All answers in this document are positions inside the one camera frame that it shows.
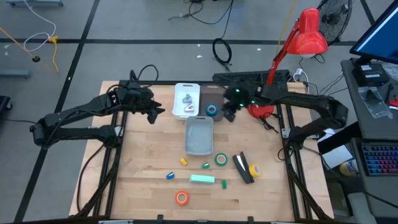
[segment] white box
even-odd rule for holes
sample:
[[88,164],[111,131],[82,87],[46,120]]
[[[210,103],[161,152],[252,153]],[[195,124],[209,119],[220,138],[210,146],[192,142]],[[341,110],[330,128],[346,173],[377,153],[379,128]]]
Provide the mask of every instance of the white box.
[[[193,111],[185,112],[188,103],[182,103],[182,99],[189,94],[192,97]],[[177,83],[174,87],[173,115],[176,119],[185,120],[190,116],[199,114],[200,85],[195,83]]]

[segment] mint green block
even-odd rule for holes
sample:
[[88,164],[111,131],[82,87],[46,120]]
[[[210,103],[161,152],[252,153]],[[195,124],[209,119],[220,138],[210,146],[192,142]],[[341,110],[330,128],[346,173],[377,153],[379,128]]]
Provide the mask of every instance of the mint green block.
[[216,179],[213,176],[192,174],[189,178],[189,182],[202,183],[202,184],[214,184],[216,182]]

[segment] yellow cable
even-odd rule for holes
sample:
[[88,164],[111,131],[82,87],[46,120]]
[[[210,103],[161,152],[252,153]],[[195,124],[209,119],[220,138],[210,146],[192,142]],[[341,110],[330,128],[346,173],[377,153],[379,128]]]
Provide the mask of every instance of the yellow cable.
[[295,4],[296,4],[296,0],[293,0],[292,6],[290,7],[289,15],[287,15],[287,18],[286,18],[286,21],[285,21],[285,24],[284,24],[284,28],[282,29],[282,33],[280,33],[280,36],[279,36],[278,46],[277,46],[277,48],[276,48],[276,53],[275,53],[275,55],[277,55],[278,52],[279,52],[280,40],[282,39],[282,36],[283,36],[284,33],[285,33],[285,30],[286,30],[286,28],[287,28],[287,25],[289,24],[290,17],[291,17],[291,15],[292,15],[292,13],[293,13],[293,9],[294,9],[294,5],[295,5]]
[[55,63],[55,56],[57,55],[57,40],[59,39],[58,36],[53,36],[51,38],[49,38],[49,42],[53,42],[55,45],[55,50],[54,50],[54,54],[52,55],[52,63],[55,66],[55,69],[57,70],[57,73],[60,72],[57,66],[57,63]]
[[[7,33],[7,31],[5,29],[3,29],[2,27],[0,27],[0,31],[6,35],[8,38],[10,38],[15,44],[17,44],[24,52],[26,52],[27,54],[29,54],[30,57],[35,58],[35,55],[33,55],[32,53],[30,53],[29,51],[27,51],[20,43],[18,43],[18,41],[16,39],[14,39],[13,37],[11,37],[11,35],[9,35]],[[51,72],[53,72],[53,70],[47,66],[46,63],[40,61],[41,65],[43,65],[43,67],[45,67],[46,69],[50,70]]]
[[1,31],[4,35],[6,35],[8,38],[10,38],[12,41],[14,41],[14,43],[16,43],[23,51],[25,51],[26,53],[28,53],[32,58],[35,58],[35,56],[32,55],[32,53],[30,53],[29,51],[25,50],[25,48],[24,48],[20,43],[18,43],[18,41],[16,41],[14,38],[12,38],[11,35],[9,35],[5,29],[3,29],[3,28],[0,27],[0,31]]

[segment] white cable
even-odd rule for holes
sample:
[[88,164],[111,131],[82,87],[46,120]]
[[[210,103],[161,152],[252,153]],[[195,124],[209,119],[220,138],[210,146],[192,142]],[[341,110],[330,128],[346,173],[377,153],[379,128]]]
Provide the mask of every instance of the white cable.
[[[293,80],[294,80],[294,82],[297,82],[295,76],[298,75],[298,78],[300,78],[300,76],[301,76],[302,73],[305,75],[305,78],[307,79],[307,83],[309,83],[310,80],[308,79],[308,75],[307,75],[307,74],[304,72],[304,70],[302,70],[301,68],[298,68],[298,69],[296,70],[296,72],[294,73],[294,75],[293,75]],[[310,93],[310,87],[308,86],[308,88],[307,88],[307,94],[309,94],[309,93]]]
[[[44,20],[45,22],[48,22],[49,24],[51,24],[51,25],[54,26],[54,31],[52,32],[51,35],[50,35],[49,33],[47,33],[47,32],[39,32],[39,33],[34,34],[33,36],[29,37],[28,39],[26,39],[26,40],[24,41],[24,49],[27,50],[28,52],[33,52],[33,51],[38,50],[39,48],[41,48],[45,43],[47,43],[47,41],[49,41],[49,39],[50,39],[51,37],[54,36],[55,31],[57,30],[57,25],[55,25],[53,22],[51,22],[51,21],[49,21],[49,20],[44,19],[43,17],[41,17],[40,15],[38,15],[35,11],[33,11],[33,9],[32,9],[31,6],[26,2],[26,0],[24,0],[24,2],[25,2],[25,4],[26,4],[26,6],[29,8],[29,10],[33,12],[33,14],[35,14],[37,17],[41,18],[41,19]],[[34,38],[34,37],[36,37],[36,36],[38,36],[38,35],[47,35],[47,39],[46,39],[42,44],[40,44],[40,46],[36,47],[35,49],[33,49],[33,50],[28,50],[28,49],[26,48],[26,43],[27,43],[28,41],[30,41],[30,39],[32,39],[32,38]]]

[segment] lamp shade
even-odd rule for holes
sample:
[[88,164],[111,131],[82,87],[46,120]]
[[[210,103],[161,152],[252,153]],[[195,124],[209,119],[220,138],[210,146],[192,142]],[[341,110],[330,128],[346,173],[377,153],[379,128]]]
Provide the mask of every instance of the lamp shade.
[[321,54],[328,50],[328,43],[319,33],[318,9],[306,9],[300,15],[298,34],[288,48],[289,54]]

